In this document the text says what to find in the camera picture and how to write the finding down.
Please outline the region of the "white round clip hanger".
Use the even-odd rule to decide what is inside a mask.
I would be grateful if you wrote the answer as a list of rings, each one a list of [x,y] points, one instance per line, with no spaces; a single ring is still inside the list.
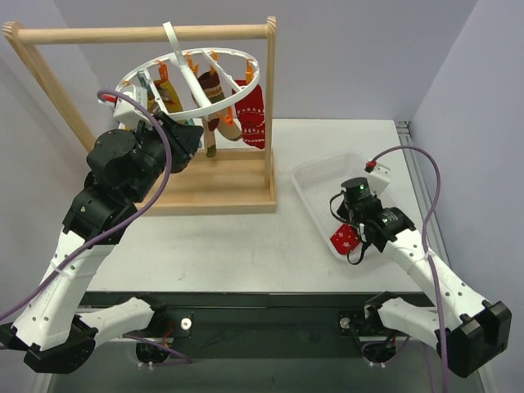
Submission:
[[[120,91],[127,85],[129,80],[136,79],[139,75],[142,75],[145,80],[144,88],[151,90],[160,109],[165,111],[165,104],[163,103],[160,94],[158,93],[157,88],[151,78],[149,68],[160,62],[167,61],[178,68],[179,72],[182,74],[185,82],[187,83],[192,96],[196,100],[196,109],[168,114],[168,116],[170,116],[173,120],[185,120],[207,117],[208,115],[219,112],[223,109],[231,109],[238,101],[247,96],[257,84],[259,84],[260,65],[259,62],[250,54],[237,49],[221,47],[203,47],[183,50],[180,47],[178,37],[174,32],[174,27],[171,25],[171,23],[165,22],[163,24],[163,29],[169,44],[172,47],[172,51],[147,61],[131,70],[125,77],[122,78],[121,81],[119,81],[115,87],[116,90]],[[246,60],[246,72],[248,75],[246,85],[239,85],[235,79],[225,71],[225,69],[216,59],[216,56],[219,54],[239,57]],[[218,102],[211,102],[210,99],[206,96],[204,88],[198,82],[196,74],[193,72],[193,68],[190,66],[189,57],[191,55],[203,56],[209,62],[210,67],[215,70],[215,74],[220,77],[220,80],[230,86],[230,88],[233,90],[233,93]]]

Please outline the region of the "red snowflake sock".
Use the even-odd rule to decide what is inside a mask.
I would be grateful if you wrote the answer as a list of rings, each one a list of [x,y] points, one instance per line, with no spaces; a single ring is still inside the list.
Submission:
[[[338,255],[353,252],[360,244],[356,231],[349,224],[342,224],[330,237],[333,249]]]

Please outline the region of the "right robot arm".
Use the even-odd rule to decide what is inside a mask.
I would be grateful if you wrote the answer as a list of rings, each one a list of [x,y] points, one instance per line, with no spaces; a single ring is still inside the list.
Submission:
[[[413,221],[397,207],[385,207],[365,177],[341,184],[334,217],[356,231],[362,248],[376,249],[396,263],[436,307],[412,305],[390,291],[364,306],[363,323],[374,334],[402,332],[435,349],[447,369],[467,377],[508,347],[510,309],[471,289],[422,243]]]

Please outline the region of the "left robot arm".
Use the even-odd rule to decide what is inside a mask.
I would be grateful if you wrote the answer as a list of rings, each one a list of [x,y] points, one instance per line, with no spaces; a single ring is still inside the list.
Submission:
[[[100,311],[80,314],[80,301],[105,258],[115,249],[157,180],[187,168],[203,128],[155,114],[164,135],[139,121],[135,130],[100,135],[87,155],[83,190],[62,222],[43,289],[12,323],[1,326],[1,343],[22,351],[36,373],[68,374],[99,346],[131,332],[160,335],[165,308],[143,294]]]

